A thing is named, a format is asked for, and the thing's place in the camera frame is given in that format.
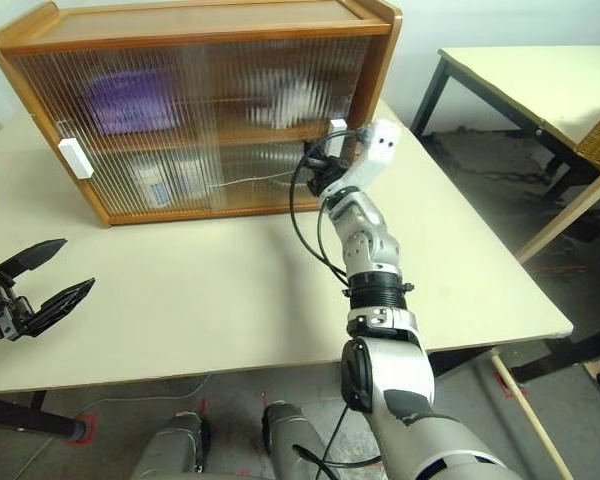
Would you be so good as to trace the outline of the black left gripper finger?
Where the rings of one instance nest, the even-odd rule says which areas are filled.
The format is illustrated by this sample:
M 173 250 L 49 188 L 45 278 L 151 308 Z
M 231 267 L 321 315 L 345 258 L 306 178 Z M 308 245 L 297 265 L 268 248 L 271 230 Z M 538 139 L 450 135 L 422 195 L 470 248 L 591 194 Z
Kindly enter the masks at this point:
M 67 243 L 64 238 L 46 240 L 26 248 L 0 263 L 1 278 L 16 278 L 32 271 L 53 258 Z
M 38 336 L 54 324 L 69 315 L 71 311 L 89 294 L 95 284 L 90 278 L 70 286 L 42 303 L 28 323 L 28 335 Z

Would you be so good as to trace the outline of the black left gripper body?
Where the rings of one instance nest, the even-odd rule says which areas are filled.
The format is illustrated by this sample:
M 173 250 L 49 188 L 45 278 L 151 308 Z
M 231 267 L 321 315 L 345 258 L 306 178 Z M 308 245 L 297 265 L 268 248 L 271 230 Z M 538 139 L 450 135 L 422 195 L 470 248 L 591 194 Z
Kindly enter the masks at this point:
M 0 273 L 0 339 L 16 341 L 34 337 L 31 320 L 33 309 L 24 296 L 17 296 L 13 287 L 16 275 Z

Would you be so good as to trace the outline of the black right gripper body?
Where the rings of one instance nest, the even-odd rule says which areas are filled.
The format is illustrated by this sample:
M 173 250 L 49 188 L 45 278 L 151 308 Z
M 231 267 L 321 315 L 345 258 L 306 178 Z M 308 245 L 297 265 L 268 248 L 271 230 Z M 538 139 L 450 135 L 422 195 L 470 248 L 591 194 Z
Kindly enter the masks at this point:
M 314 197 L 319 197 L 327 187 L 346 173 L 350 162 L 336 156 L 311 157 L 305 162 L 305 167 L 312 173 L 307 187 Z

